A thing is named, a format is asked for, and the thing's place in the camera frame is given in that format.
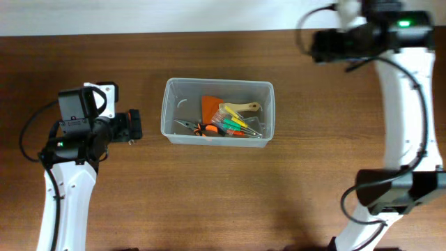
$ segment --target plastic container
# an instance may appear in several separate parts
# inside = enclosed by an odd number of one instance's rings
[[[181,119],[201,123],[202,96],[214,96],[234,104],[259,102],[260,110],[252,114],[246,112],[245,117],[259,118],[263,138],[198,137],[174,121]],[[172,78],[167,81],[162,101],[161,133],[174,144],[265,147],[274,136],[274,125],[275,99],[270,82],[185,78]]]

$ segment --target white bracket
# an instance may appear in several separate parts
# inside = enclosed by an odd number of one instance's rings
[[[107,97],[107,106],[105,107],[105,111],[99,114],[99,116],[106,116],[111,119],[114,118],[114,103],[116,102],[114,100],[116,91],[115,86],[113,84],[97,85],[92,83],[84,83],[84,86],[97,87],[105,93],[105,96]],[[104,104],[104,99],[96,92],[93,92],[93,95],[95,97],[96,107],[101,107]]]

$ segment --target wooden brush handle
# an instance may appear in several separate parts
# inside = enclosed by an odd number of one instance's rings
[[[220,104],[220,108],[223,107],[223,105],[227,105],[229,108],[231,108],[235,112],[257,112],[260,109],[260,104],[257,102],[252,102],[249,104],[231,104],[231,103],[224,103]]]

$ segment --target brown surface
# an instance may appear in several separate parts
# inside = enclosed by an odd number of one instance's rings
[[[437,44],[435,118],[446,156],[445,29]],[[141,110],[144,139],[110,146],[91,198],[87,250],[327,245],[347,223],[342,192],[358,169],[382,167],[384,151],[374,69],[346,75],[344,67],[314,65],[291,31],[0,38],[0,249],[35,250],[38,242],[43,169],[18,150],[24,122],[59,90],[104,80],[120,85],[118,111]],[[171,77],[272,82],[274,139],[264,149],[169,143],[160,111]],[[58,115],[54,108],[34,123],[29,153],[44,145]],[[380,246],[441,250],[445,209],[446,197],[417,208]]]

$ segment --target wooden table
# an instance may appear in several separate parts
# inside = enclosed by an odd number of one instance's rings
[[[305,32],[307,41],[312,31]],[[436,33],[438,144],[446,156],[446,29]],[[0,38],[0,250],[35,250],[43,168],[17,141],[24,122],[62,89],[112,80],[117,111],[141,111],[144,138],[112,144],[89,209],[87,250],[279,250],[327,245],[346,226],[342,192],[362,168],[381,168],[382,99],[373,66],[316,66],[292,31]],[[264,149],[173,145],[160,133],[171,77],[269,81],[276,129]],[[26,134],[36,154],[60,117],[45,112]],[[355,200],[348,202],[354,208]],[[441,250],[446,197],[416,208],[380,246]]]

